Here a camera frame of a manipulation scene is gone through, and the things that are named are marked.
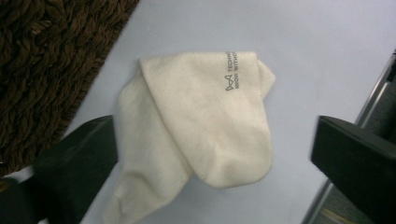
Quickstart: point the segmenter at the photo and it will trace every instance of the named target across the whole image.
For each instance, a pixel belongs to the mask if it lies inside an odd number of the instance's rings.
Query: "sock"
[[[141,60],[163,123],[193,171],[229,188],[272,164],[262,99],[275,81],[253,52],[182,53]]]
[[[122,171],[103,219],[134,223],[169,204],[192,170],[177,150],[140,69],[119,97]]]

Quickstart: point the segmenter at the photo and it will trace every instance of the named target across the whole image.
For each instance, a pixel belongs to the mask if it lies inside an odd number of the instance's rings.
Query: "cream-colored cloth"
[[[215,188],[262,179],[272,164],[262,100],[274,81],[254,52],[141,60],[119,98],[123,168],[105,223],[167,205],[193,173]]]

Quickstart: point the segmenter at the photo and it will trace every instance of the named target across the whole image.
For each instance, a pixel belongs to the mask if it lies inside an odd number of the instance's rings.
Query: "black logo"
[[[226,91],[233,90],[233,81],[231,80],[232,77],[233,75],[228,75],[224,77],[225,79],[228,80],[228,87],[225,89]]]

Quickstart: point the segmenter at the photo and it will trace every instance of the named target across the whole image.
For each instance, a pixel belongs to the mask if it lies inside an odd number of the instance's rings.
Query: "woven mat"
[[[62,137],[138,0],[0,0],[0,176]]]

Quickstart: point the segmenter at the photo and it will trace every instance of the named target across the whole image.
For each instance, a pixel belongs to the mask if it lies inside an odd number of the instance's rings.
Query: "white table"
[[[276,75],[265,100],[274,165],[263,181],[212,189],[193,178],[139,223],[300,223],[323,183],[309,160],[318,115],[355,121],[396,47],[394,0],[144,0],[106,59],[68,132],[113,114],[141,57],[254,50]],[[117,165],[83,223],[102,223]]]

